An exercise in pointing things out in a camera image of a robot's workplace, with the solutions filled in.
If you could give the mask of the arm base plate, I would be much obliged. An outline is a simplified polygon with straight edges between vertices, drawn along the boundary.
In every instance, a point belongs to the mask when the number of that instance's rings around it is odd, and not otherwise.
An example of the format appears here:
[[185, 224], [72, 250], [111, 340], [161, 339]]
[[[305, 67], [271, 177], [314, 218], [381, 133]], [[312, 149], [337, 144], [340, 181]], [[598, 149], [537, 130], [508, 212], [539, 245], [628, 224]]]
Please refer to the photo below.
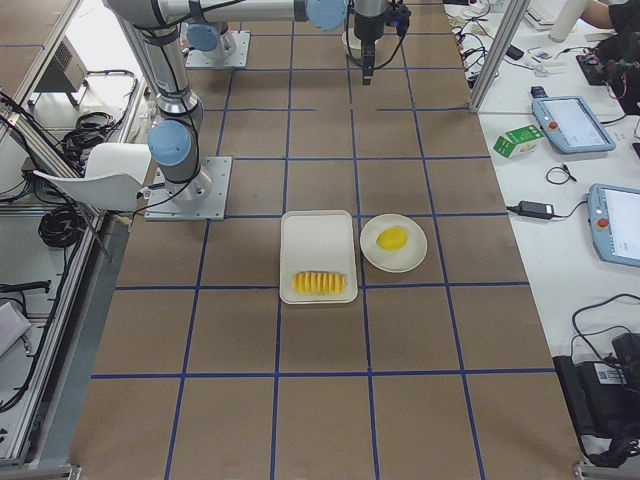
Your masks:
[[244, 69], [248, 60], [251, 33], [229, 31], [220, 33], [206, 25], [191, 25], [186, 38], [190, 50], [186, 59], [188, 69]]
[[148, 221], [223, 220], [231, 170], [231, 157], [206, 157], [200, 160], [199, 174], [182, 190], [177, 184], [166, 183], [157, 167], [153, 183], [163, 183], [163, 186], [151, 192], [151, 207], [144, 210], [144, 218]]

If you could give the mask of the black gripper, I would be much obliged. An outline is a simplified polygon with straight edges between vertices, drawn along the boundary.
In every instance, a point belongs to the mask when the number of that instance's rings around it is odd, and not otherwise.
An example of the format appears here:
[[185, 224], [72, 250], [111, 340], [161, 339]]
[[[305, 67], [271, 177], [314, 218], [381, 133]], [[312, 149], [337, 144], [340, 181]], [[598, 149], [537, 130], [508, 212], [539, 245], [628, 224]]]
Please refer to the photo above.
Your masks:
[[[375, 42], [361, 41], [361, 70], [363, 76], [372, 76], [375, 70]], [[371, 77], [363, 77], [363, 85], [371, 84]]]

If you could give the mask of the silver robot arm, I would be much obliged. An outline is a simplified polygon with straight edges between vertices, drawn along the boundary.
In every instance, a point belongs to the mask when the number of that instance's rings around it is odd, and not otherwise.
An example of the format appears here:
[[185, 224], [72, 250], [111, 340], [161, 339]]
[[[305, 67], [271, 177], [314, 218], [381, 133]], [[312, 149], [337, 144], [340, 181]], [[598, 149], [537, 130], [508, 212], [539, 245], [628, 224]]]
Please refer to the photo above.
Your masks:
[[332, 31], [347, 25], [360, 41], [362, 83], [369, 85], [376, 70], [376, 41], [384, 34], [390, 16], [387, 1], [188, 1], [186, 17], [200, 24], [223, 21], [309, 22], [315, 28]]
[[310, 22], [330, 31], [347, 14], [344, 1], [106, 1], [123, 26], [140, 37], [139, 55], [147, 62], [157, 89], [160, 123], [148, 136], [152, 159], [164, 175], [165, 191], [176, 202], [206, 198], [213, 180], [205, 172], [199, 130], [203, 106], [189, 83], [180, 46], [180, 26], [201, 29], [189, 43], [214, 50], [230, 21]]

